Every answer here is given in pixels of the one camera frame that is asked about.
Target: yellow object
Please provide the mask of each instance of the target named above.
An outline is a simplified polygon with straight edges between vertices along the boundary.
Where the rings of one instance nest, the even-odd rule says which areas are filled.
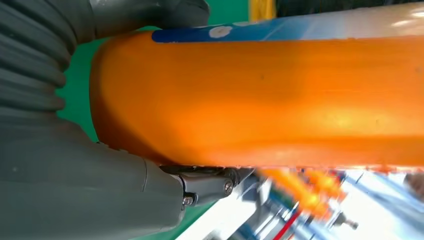
[[[276,17],[274,0],[249,0],[249,20],[252,22],[270,20]]]

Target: green floor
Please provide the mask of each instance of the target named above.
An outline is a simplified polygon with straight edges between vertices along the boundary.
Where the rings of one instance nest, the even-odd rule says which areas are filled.
[[[211,9],[209,24],[223,24],[248,20],[248,0],[208,0]],[[89,105],[89,74],[93,54],[104,40],[81,45],[72,58],[66,71],[67,84],[58,94],[66,99],[66,108],[58,114],[60,117],[78,123],[93,141],[97,141],[93,128]],[[181,225],[169,232],[139,237],[137,240],[173,240],[208,208],[201,206],[188,209]]]

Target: screw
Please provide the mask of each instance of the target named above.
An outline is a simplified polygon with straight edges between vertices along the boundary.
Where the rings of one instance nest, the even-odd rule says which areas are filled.
[[[224,192],[226,195],[230,195],[233,192],[233,183],[227,181],[224,185]]]
[[[193,198],[191,197],[191,196],[185,196],[183,199],[182,199],[182,205],[184,205],[184,206],[189,206],[189,205],[191,205],[193,203]]]

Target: orange cover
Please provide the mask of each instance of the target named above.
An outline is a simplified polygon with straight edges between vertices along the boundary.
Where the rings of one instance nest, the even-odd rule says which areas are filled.
[[[424,37],[104,44],[100,141],[196,166],[424,166]]]

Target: red tube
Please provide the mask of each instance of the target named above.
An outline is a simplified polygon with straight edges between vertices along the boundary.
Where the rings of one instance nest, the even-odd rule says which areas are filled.
[[[289,228],[293,225],[295,220],[301,215],[301,211],[296,211],[291,215],[286,224],[281,228],[281,230],[275,235],[272,240],[280,240],[280,238],[289,230]]]

